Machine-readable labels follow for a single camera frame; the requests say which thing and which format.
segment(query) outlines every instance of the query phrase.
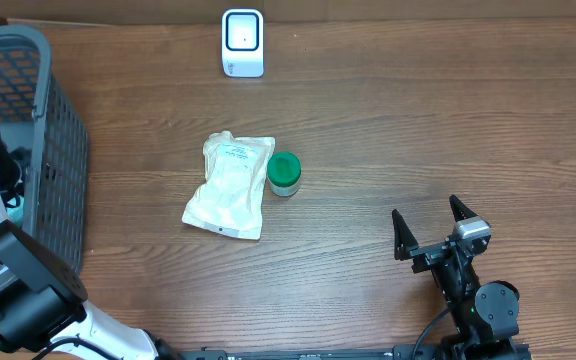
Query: plastic bag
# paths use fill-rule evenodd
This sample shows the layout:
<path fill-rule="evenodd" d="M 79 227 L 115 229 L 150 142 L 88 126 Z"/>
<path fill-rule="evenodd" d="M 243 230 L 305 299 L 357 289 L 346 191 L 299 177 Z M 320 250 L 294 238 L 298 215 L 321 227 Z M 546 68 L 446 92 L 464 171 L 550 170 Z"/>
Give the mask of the plastic bag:
<path fill-rule="evenodd" d="M 204 143 L 206 183 L 186 205 L 182 221 L 240 239 L 261 236 L 261 200 L 273 137 L 233 138 L 230 131 Z"/>

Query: gray plastic basket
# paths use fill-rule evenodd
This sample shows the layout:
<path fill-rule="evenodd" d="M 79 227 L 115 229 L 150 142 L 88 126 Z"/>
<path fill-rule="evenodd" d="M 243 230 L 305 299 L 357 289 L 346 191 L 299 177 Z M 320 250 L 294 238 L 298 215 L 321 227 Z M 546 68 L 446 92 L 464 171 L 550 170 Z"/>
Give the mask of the gray plastic basket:
<path fill-rule="evenodd" d="M 0 26 L 0 130 L 9 150 L 30 149 L 23 229 L 81 271 L 88 132 L 51 73 L 37 30 Z"/>

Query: wood grain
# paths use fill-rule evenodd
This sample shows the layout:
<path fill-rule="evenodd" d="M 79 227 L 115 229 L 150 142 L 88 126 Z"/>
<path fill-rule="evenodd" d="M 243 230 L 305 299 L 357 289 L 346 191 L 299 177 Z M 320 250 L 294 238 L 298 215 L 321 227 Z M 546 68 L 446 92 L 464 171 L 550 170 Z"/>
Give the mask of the wood grain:
<path fill-rule="evenodd" d="M 110 25 L 217 24 L 235 7 L 269 22 L 576 17 L 576 0 L 0 0 L 7 18 Z"/>
<path fill-rule="evenodd" d="M 410 343 L 444 304 L 390 211 L 433 243 L 455 193 L 493 225 L 475 268 L 520 289 L 518 341 L 576 357 L 576 19 L 270 24 L 255 80 L 223 75 L 218 26 L 44 32 L 92 139 L 82 278 L 121 321 L 184 350 Z M 258 243 L 181 224 L 224 129 L 304 166 Z"/>

